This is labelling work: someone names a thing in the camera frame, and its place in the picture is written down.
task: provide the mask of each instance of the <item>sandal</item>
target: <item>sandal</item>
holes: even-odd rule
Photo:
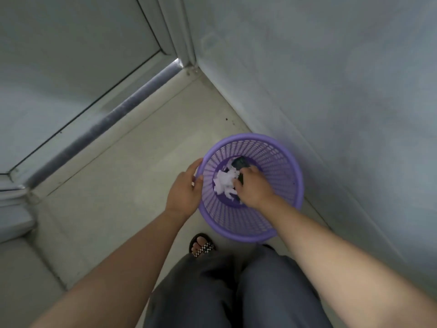
[[[205,238],[206,239],[206,244],[203,245],[196,253],[193,254],[195,258],[200,256],[200,254],[202,254],[202,253],[208,253],[211,250],[215,250],[216,249],[216,247],[214,246],[214,243],[212,242],[211,238],[207,234],[205,234],[205,233],[198,233],[191,240],[190,247],[188,248],[188,253],[193,253],[193,252],[191,252],[191,249],[193,248],[194,243],[197,243],[197,238],[198,237]]]

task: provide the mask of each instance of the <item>right hand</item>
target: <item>right hand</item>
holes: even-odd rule
[[[247,206],[259,209],[262,202],[275,196],[269,182],[257,167],[241,168],[240,173],[243,174],[244,185],[238,179],[233,182],[238,197]]]

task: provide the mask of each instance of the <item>hand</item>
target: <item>hand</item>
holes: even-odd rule
[[[241,168],[240,173],[243,174],[244,186],[238,179],[233,182],[238,197],[247,206],[259,210],[262,202],[275,196],[269,182],[257,167]]]
[[[203,175],[197,179],[194,172],[202,163],[202,158],[194,161],[187,169],[176,177],[167,197],[165,210],[180,215],[185,220],[193,215],[202,198]]]

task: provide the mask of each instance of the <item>purple wastebasket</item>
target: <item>purple wastebasket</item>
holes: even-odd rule
[[[276,230],[255,209],[214,192],[213,178],[225,170],[230,158],[244,156],[264,173],[275,193],[300,209],[303,201],[302,171],[293,155],[277,140],[241,133],[219,141],[206,153],[197,176],[203,174],[199,211],[219,234],[240,242],[259,243],[276,236]]]

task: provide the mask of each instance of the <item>gray pants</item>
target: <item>gray pants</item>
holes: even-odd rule
[[[298,264],[256,246],[237,284],[230,254],[187,254],[156,287],[145,328],[330,327]]]

